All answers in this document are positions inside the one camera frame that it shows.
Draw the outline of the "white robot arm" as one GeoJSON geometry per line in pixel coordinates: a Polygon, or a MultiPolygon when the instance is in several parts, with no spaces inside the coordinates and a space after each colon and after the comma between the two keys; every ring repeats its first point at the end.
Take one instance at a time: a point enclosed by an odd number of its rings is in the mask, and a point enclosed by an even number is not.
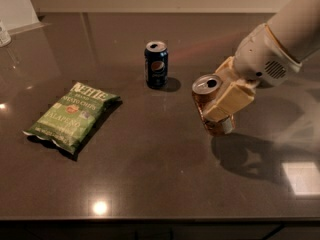
{"type": "Polygon", "coordinates": [[[282,84],[320,48],[320,0],[291,0],[239,44],[214,75],[221,81],[216,98],[202,115],[219,122],[244,107],[258,88],[282,84]]]}

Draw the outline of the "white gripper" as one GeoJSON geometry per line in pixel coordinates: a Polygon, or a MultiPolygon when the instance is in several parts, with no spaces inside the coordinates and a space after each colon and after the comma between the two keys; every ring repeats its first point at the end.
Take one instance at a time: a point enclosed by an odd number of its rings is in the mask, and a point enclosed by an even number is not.
{"type": "Polygon", "coordinates": [[[203,117],[219,122],[254,100],[255,86],[237,81],[239,75],[249,81],[258,81],[260,87],[275,87],[298,73],[301,67],[302,63],[296,62],[281,47],[269,26],[259,25],[241,41],[234,57],[228,57],[215,70],[214,74],[223,83],[232,83],[219,98],[205,107],[203,117]]]}

